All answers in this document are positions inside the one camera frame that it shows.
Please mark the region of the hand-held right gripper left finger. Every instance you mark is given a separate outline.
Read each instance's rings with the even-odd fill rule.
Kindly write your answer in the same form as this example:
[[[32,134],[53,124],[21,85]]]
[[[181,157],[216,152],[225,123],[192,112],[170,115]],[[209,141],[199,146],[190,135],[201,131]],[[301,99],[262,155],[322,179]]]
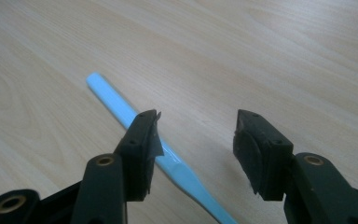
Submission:
[[[159,118],[155,109],[138,114],[115,150],[122,159],[127,202],[142,202],[150,193],[155,159],[164,155]]]

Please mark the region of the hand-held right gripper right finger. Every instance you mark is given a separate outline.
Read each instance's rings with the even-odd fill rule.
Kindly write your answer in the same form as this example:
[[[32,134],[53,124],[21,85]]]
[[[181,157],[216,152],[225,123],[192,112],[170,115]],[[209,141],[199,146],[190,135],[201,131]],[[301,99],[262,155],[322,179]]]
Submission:
[[[290,164],[294,145],[261,115],[240,109],[233,139],[233,153],[248,177],[254,194],[264,201],[281,201],[284,168]]]

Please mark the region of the light blue toothbrush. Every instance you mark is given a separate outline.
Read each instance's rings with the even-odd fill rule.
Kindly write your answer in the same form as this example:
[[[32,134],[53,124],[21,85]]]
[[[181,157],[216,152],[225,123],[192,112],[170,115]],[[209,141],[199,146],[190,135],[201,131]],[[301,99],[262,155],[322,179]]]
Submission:
[[[138,115],[125,98],[99,73],[92,73],[86,78],[90,90],[128,130]],[[164,155],[157,157],[157,164],[162,172],[182,192],[204,208],[220,224],[237,224],[237,221],[219,204],[201,183],[194,171],[161,140]]]

